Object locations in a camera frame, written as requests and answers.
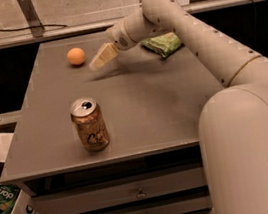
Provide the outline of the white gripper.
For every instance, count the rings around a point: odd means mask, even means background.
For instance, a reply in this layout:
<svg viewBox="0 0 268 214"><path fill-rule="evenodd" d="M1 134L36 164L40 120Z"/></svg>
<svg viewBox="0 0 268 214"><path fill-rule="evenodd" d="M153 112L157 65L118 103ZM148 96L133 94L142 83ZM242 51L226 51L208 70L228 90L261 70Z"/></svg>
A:
<svg viewBox="0 0 268 214"><path fill-rule="evenodd" d="M127 34L124 20L119 20L112 25L112 27L108 28L106 30L106 35L111 43L104 43L98 49L98 52L89 64L89 68L93 71L99 70L103 65L117 57L118 49L126 51L132 49L136 45L136 42L130 38L129 34Z"/></svg>

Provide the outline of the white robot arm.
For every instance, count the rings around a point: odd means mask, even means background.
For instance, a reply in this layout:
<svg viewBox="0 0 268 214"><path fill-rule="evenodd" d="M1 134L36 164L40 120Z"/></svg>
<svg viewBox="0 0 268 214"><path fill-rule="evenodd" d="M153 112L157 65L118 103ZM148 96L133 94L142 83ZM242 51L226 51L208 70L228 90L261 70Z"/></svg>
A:
<svg viewBox="0 0 268 214"><path fill-rule="evenodd" d="M139 41L173 32L223 85L202 109L199 143L215 214L268 214L268 58L187 13L142 0L107 31L93 70Z"/></svg>

